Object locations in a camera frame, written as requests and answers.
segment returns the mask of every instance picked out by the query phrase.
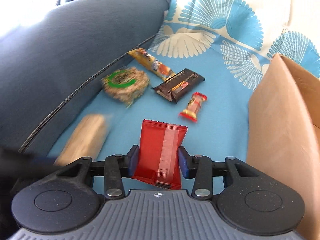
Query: dark brown wrapper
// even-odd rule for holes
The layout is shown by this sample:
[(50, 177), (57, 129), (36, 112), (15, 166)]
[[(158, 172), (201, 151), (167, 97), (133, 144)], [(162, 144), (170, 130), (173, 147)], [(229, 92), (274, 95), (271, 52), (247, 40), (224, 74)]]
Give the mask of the dark brown wrapper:
[(177, 103), (181, 97), (202, 81), (204, 81), (203, 76), (185, 68), (153, 89), (170, 102)]

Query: blue fabric surface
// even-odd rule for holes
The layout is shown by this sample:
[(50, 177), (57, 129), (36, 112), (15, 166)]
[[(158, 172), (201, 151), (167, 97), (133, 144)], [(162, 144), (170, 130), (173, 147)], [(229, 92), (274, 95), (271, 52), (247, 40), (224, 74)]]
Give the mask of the blue fabric surface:
[[(112, 115), (112, 118), (110, 133), (98, 156), (98, 161), (104, 160), (109, 155), (126, 154), (132, 145), (139, 144), (143, 119), (188, 126), (182, 145), (191, 155), (202, 154), (215, 161), (224, 161), (227, 156), (245, 160), (248, 141), (247, 102), (252, 90), (230, 75), (220, 50), (223, 41), (225, 38), (216, 34), (212, 46), (206, 53), (199, 54), (197, 57), (169, 58), (153, 53), (176, 73), (183, 68), (189, 68), (204, 76), (205, 81), (183, 97), (178, 104), (167, 101), (150, 88), (132, 106), (126, 108), (124, 104), (113, 100), (101, 91), (60, 136), (49, 156), (59, 155), (83, 116), (100, 113), (106, 116)], [(147, 71), (135, 60), (129, 66)], [(152, 72), (147, 71), (147, 74), (152, 87), (162, 82)], [(179, 117), (178, 114), (187, 106), (192, 93), (196, 91), (207, 95), (208, 101), (202, 105), (198, 122), (193, 123)], [(193, 180), (182, 178), (183, 188), (191, 190), (192, 185)], [(155, 188), (133, 179), (124, 179), (124, 186), (126, 190)], [(222, 189), (222, 179), (215, 179), (214, 193), (217, 194)], [(103, 178), (96, 178), (94, 190), (102, 193)]]

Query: cushion seam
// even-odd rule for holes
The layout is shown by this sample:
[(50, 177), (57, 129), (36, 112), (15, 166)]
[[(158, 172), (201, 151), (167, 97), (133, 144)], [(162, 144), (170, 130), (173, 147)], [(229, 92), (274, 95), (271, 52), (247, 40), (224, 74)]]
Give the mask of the cushion seam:
[[(143, 42), (139, 43), (137, 46), (135, 46), (132, 49), (137, 49), (139, 48), (141, 45), (145, 44), (146, 42), (148, 42), (149, 40), (151, 40), (152, 38), (154, 38), (156, 36), (156, 34), (153, 34), (152, 36), (150, 36), (149, 38), (147, 38), (146, 40), (144, 40)], [(83, 88), (85, 88), (92, 80), (94, 80), (97, 76), (99, 76), (100, 74), (102, 74), (104, 71), (106, 71), (108, 68), (110, 68), (113, 64), (115, 64), (116, 62), (118, 62), (119, 60), (121, 60), (122, 58), (124, 58), (125, 56), (128, 55), (128, 52), (122, 54), (120, 57), (116, 58), (115, 60), (113, 60), (111, 63), (109, 63), (108, 65), (106, 65), (105, 67), (103, 67), (102, 69), (100, 69), (98, 72), (96, 72), (94, 75), (92, 75), (91, 77), (89, 77), (85, 82), (83, 82), (77, 89), (75, 89), (62, 103), (60, 103), (50, 114), (48, 114), (41, 122), (40, 124), (33, 130), (33, 132), (28, 136), (28, 138), (24, 141), (24, 143), (21, 145), (21, 147), (19, 148), (19, 152), (24, 152), (26, 150), (26, 147), (28, 147), (30, 145), (30, 143), (33, 141), (33, 139), (35, 138), (35, 136), (38, 134), (38, 132), (40, 132), (40, 130), (52, 119), (52, 117), (54, 117), (57, 112), (59, 112), (63, 106), (65, 106), (79, 91), (81, 91)]]

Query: green label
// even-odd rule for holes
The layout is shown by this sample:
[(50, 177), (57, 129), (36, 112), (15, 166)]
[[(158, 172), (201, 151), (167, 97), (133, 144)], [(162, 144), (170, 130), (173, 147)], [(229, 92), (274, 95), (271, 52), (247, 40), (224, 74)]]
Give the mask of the green label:
[(126, 88), (133, 85), (136, 82), (136, 80), (129, 77), (128, 70), (119, 70), (107, 76), (106, 82), (110, 87)]

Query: gray rubber grip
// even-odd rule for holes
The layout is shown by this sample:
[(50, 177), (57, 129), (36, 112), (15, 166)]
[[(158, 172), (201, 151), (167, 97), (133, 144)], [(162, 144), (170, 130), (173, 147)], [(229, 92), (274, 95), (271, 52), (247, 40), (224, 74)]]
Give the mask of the gray rubber grip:
[(52, 236), (20, 229), (11, 239), (298, 240), (302, 238), (293, 231), (269, 237), (240, 232), (224, 222), (211, 203), (195, 200), (189, 197), (185, 190), (132, 190), (124, 199), (106, 202), (98, 216), (82, 228)]

